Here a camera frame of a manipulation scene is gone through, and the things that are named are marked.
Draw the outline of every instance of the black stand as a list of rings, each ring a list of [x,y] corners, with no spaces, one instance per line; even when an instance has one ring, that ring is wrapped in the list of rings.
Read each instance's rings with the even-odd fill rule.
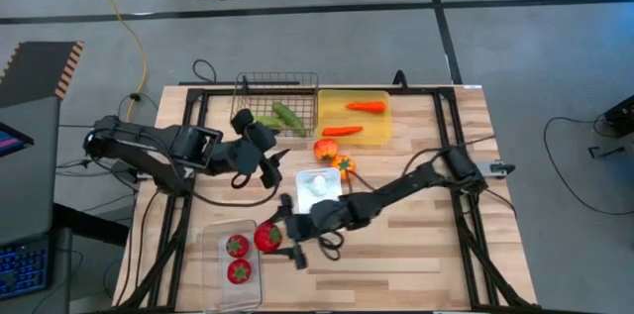
[[[128,227],[67,206],[53,205],[53,228],[70,228],[74,235],[126,247]]]

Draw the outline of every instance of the wooden table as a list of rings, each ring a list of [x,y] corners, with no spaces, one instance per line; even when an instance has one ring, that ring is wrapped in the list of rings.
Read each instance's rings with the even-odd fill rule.
[[[226,88],[210,86],[209,88]],[[163,91],[156,127],[179,125],[187,87],[169,86]],[[493,134],[482,89],[456,87],[456,95],[467,141]],[[236,138],[229,125],[231,96],[213,96],[209,104],[206,127],[221,130],[225,140]],[[398,177],[411,156],[418,150],[440,147],[432,97],[427,95],[391,96],[392,139],[381,147],[341,146],[342,153],[353,157],[358,173],[370,184],[381,186]],[[279,193],[295,193],[294,175],[299,170],[324,167],[312,153],[310,139],[280,139],[277,150],[291,148],[282,160],[284,181]],[[495,140],[469,146],[474,160],[499,158]],[[231,175],[199,175],[199,194],[214,200],[253,202],[268,195],[254,176],[241,190],[230,186]],[[504,180],[489,181],[490,188],[509,198]],[[356,189],[363,186],[354,182]],[[155,192],[154,184],[141,186],[135,222],[132,228],[131,281],[124,294],[134,288],[144,211]],[[148,214],[143,236],[142,278],[156,259],[164,196],[158,197]],[[256,208],[219,208],[194,199],[183,272],[176,310],[200,311],[203,304],[202,234],[205,227],[233,219],[257,222],[270,216],[279,200],[275,197]],[[512,211],[499,200],[483,193],[480,211],[492,261],[508,282],[530,302],[535,294],[524,257],[517,223]],[[328,261],[314,241],[303,249],[309,267],[298,271],[292,262],[280,257],[263,257],[264,303],[262,310],[433,310],[467,309],[469,300],[458,235],[449,190],[433,188],[420,191],[386,208],[369,227],[345,233],[346,243],[338,262]],[[480,301],[486,302],[481,268],[474,258]],[[115,301],[122,290],[127,271],[123,260]],[[171,262],[164,271],[158,303],[165,303]]]

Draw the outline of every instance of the keyboard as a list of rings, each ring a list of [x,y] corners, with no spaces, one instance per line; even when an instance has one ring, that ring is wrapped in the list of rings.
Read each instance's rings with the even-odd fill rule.
[[[0,300],[47,288],[49,236],[0,245]]]

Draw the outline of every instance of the orange carrot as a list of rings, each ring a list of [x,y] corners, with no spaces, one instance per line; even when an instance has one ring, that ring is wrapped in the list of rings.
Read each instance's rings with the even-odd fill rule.
[[[355,134],[356,132],[360,132],[363,129],[364,128],[362,126],[327,127],[324,129],[322,136],[327,136],[327,137],[349,136],[351,134]]]
[[[366,111],[372,113],[382,113],[385,111],[385,103],[382,101],[353,102],[346,105],[347,108],[355,111]]]

